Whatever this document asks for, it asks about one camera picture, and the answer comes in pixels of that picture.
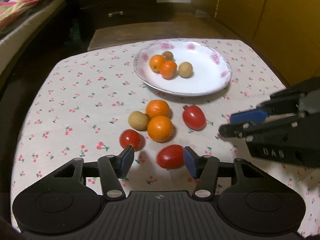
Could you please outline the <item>brown longan fruit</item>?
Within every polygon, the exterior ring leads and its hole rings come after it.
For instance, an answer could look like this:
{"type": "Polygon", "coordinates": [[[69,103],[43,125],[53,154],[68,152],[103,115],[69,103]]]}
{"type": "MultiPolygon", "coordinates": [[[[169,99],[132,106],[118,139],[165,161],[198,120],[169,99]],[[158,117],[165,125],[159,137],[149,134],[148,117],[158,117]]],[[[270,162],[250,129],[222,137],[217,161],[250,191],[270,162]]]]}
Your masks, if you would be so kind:
{"type": "Polygon", "coordinates": [[[189,78],[193,75],[193,66],[189,62],[182,62],[178,67],[178,73],[183,78],[189,78]]]}
{"type": "Polygon", "coordinates": [[[174,59],[174,55],[170,51],[163,52],[162,56],[165,58],[166,61],[172,61],[174,59]]]}
{"type": "Polygon", "coordinates": [[[134,111],[129,115],[129,125],[138,131],[146,131],[149,123],[149,117],[139,111],[134,111]]]}

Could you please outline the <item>small orange kumquat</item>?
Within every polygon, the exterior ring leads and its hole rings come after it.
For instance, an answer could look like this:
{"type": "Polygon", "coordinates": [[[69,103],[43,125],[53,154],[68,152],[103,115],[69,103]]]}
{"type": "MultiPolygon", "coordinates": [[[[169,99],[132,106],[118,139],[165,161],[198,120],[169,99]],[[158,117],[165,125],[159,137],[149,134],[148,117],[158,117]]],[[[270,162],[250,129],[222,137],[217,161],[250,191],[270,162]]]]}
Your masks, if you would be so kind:
{"type": "Polygon", "coordinates": [[[153,72],[159,73],[161,65],[166,61],[162,55],[153,55],[149,61],[149,67],[153,72]]]}

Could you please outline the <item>white floral ceramic plate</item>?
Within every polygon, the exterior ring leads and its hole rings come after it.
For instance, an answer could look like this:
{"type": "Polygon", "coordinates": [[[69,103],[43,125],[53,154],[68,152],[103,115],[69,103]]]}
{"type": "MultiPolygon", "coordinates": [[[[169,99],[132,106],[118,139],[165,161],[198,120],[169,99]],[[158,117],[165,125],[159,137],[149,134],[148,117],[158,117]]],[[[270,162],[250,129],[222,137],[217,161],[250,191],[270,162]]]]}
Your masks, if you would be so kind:
{"type": "Polygon", "coordinates": [[[148,86],[171,95],[203,96],[226,88],[232,69],[216,49],[193,40],[158,40],[141,49],[133,62],[148,86]]]}

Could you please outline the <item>dark wooden drawer cabinet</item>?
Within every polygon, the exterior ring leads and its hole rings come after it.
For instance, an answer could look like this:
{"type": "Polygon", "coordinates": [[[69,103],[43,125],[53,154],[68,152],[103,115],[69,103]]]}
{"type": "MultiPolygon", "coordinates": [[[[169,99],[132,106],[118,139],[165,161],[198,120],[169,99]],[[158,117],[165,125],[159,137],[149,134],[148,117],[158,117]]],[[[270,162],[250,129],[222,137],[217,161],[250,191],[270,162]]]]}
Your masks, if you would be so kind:
{"type": "Polygon", "coordinates": [[[153,22],[157,0],[68,0],[72,16],[70,34],[82,46],[97,29],[117,25],[153,22]]]}

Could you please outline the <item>cherry print tablecloth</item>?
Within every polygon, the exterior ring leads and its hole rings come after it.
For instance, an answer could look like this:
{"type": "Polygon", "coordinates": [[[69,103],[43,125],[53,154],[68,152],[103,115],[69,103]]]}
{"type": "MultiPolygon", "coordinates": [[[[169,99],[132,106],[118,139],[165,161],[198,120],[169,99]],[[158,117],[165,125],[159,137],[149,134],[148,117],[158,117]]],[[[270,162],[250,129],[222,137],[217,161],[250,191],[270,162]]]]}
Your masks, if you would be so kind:
{"type": "Polygon", "coordinates": [[[230,116],[286,89],[252,48],[237,40],[195,40],[222,54],[229,85],[203,96],[171,95],[135,73],[137,53],[154,41],[90,51],[60,61],[34,99],[21,131],[12,174],[12,213],[26,239],[312,239],[319,237],[319,167],[251,156],[246,137],[224,138],[230,116]],[[171,137],[155,142],[129,115],[151,100],[170,107],[171,137]],[[195,131],[183,106],[207,123],[195,131]],[[127,129],[141,145],[127,176],[126,198],[106,201],[98,159],[119,155],[127,129]],[[196,200],[184,166],[166,170],[157,154],[170,145],[219,159],[213,200],[196,200]]]}

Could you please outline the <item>yellow wooden wardrobe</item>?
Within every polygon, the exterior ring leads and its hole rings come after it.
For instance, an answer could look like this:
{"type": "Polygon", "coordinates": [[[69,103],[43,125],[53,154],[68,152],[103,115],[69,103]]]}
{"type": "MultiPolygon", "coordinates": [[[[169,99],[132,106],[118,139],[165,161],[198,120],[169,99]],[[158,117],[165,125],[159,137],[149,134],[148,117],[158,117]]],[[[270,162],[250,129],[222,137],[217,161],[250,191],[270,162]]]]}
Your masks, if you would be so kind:
{"type": "Polygon", "coordinates": [[[294,85],[319,76],[319,0],[191,0],[294,85]]]}

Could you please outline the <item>small red cherry tomato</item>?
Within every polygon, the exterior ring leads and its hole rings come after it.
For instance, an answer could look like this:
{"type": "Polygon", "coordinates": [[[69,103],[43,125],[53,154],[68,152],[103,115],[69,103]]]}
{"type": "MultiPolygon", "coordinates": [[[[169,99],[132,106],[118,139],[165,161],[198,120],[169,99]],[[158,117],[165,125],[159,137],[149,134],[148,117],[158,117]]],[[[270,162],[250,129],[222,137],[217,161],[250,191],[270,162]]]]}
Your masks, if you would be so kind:
{"type": "Polygon", "coordinates": [[[140,134],[132,129],[125,130],[119,137],[119,143],[122,148],[132,146],[135,151],[140,149],[141,142],[140,134]]]}

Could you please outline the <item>dark wooden stool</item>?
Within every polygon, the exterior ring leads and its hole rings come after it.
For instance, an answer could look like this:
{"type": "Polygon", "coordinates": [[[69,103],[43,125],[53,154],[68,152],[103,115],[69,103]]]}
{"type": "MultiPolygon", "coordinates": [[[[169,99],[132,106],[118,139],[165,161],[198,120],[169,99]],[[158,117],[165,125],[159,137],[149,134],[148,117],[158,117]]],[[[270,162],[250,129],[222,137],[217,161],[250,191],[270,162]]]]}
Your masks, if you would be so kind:
{"type": "Polygon", "coordinates": [[[171,22],[146,22],[118,25],[95,31],[87,51],[141,41],[178,38],[171,22]]]}

